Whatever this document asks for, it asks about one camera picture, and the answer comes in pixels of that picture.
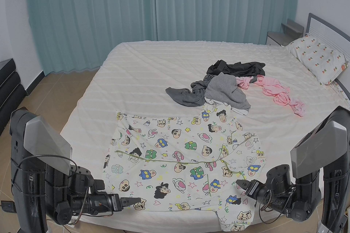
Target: black garment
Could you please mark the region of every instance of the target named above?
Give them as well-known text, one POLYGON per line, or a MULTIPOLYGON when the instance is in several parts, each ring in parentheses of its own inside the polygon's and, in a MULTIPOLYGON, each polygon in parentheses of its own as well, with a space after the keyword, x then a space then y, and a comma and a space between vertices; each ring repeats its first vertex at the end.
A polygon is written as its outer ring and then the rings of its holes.
POLYGON ((205 90, 213 78, 213 75, 206 75, 203 81, 191 83, 192 92, 188 88, 175 89, 168 87, 165 92, 176 102, 186 107, 198 107, 204 105, 205 90))
POLYGON ((251 77, 256 75, 265 76, 265 71, 263 67, 265 63, 260 62, 249 62, 241 63, 237 62, 235 64, 227 64, 223 60, 218 60, 214 65, 208 68, 207 74, 217 76, 221 72, 224 74, 234 75, 236 77, 251 77))

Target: black dresser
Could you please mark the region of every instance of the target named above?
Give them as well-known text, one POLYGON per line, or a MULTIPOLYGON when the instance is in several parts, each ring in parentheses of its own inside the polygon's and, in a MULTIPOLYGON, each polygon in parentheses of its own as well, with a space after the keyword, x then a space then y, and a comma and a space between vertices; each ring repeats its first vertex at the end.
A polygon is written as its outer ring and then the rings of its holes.
POLYGON ((0 62, 0 134, 25 95, 15 61, 8 59, 0 62))

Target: clothing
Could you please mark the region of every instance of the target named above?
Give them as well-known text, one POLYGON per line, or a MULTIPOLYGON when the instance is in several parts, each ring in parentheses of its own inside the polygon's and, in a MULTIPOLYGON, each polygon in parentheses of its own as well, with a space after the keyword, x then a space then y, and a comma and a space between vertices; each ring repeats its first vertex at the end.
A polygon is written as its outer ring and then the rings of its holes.
POLYGON ((225 105, 225 106, 229 107, 229 109, 231 109, 231 111, 233 111, 235 113, 241 114, 243 116, 246 116, 248 114, 247 110, 233 108, 227 103, 219 102, 219 101, 216 101, 216 100, 213 100, 213 99, 208 99, 208 98, 204 98, 204 99, 210 105, 215 105, 215 104, 217 104, 217 105, 225 105))
POLYGON ((252 83, 252 80, 256 81, 257 77, 236 77, 237 85, 244 90, 247 90, 249 83, 252 83))
POLYGON ((213 75, 206 75, 203 81, 191 83, 192 92, 188 88, 175 89, 168 87, 165 92, 176 102, 186 107, 204 105, 204 93, 213 75))
POLYGON ((248 111, 251 107, 244 92, 237 87, 236 77, 222 72, 212 78, 205 91, 205 97, 237 109, 248 111))
POLYGON ((267 96, 272 96, 273 101, 280 105, 290 105, 295 114, 304 116, 305 104, 302 100, 293 98, 289 95, 289 87, 284 87, 279 80, 269 76, 258 75, 255 82, 258 86, 262 86, 262 92, 267 96))
POLYGON ((265 63, 249 62, 235 64, 227 64, 224 60, 218 60, 214 65, 210 66, 207 70, 207 74, 218 75, 219 73, 234 75, 236 77, 250 77, 256 75, 265 76, 263 67, 265 63))
POLYGON ((246 228, 255 201, 236 180, 258 178, 266 158, 258 156, 259 137, 226 109, 205 104, 200 115, 166 118, 118 112, 103 167, 106 191, 140 197, 124 209, 131 215, 212 210, 223 230, 246 228))

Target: bed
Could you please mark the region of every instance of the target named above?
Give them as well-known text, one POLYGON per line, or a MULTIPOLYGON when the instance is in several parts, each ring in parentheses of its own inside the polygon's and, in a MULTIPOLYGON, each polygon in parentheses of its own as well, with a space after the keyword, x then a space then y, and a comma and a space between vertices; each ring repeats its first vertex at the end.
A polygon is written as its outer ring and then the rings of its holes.
MULTIPOLYGON (((350 38, 334 26, 310 14, 307 32, 350 59, 350 38)), ((121 43, 110 52, 61 132, 73 147, 72 159, 90 169, 94 178, 105 179, 102 167, 106 148, 116 129, 116 111, 145 117, 199 114, 200 107, 188 108, 175 103, 165 89, 188 88, 191 82, 201 80, 208 67, 220 59, 228 63, 263 62, 266 75, 277 78, 291 88, 293 96, 305 101, 306 113, 301 118, 288 106, 274 104, 258 86, 245 91, 252 107, 240 120, 242 125, 254 127, 268 154, 260 176, 262 181, 270 168, 291 164, 289 151, 336 106, 350 108, 345 95, 350 88, 348 69, 339 76, 337 83, 320 85, 284 47, 204 41, 121 43)), ((275 216, 273 212, 262 214, 265 220, 275 216)), ((133 211, 132 214, 124 211, 111 218, 82 217, 81 220, 135 232, 221 230, 212 211, 133 211)), ((256 214, 253 223, 258 222, 256 214)))

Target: pile of clothes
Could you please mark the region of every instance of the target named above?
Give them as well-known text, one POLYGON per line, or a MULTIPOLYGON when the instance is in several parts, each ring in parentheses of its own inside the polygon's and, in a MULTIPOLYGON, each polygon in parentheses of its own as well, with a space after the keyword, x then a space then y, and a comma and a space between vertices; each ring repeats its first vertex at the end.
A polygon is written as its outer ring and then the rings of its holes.
POLYGON ((247 90, 250 83, 256 83, 262 86, 265 95, 274 97, 276 104, 290 105, 295 114, 303 116, 304 102, 290 97, 289 88, 283 87, 277 79, 265 76, 264 66, 265 63, 260 62, 227 64, 218 60, 208 68, 202 81, 191 83, 192 91, 171 87, 165 91, 175 102, 187 107, 202 106, 205 102, 225 104, 233 111, 247 115, 251 105, 241 88, 247 90))

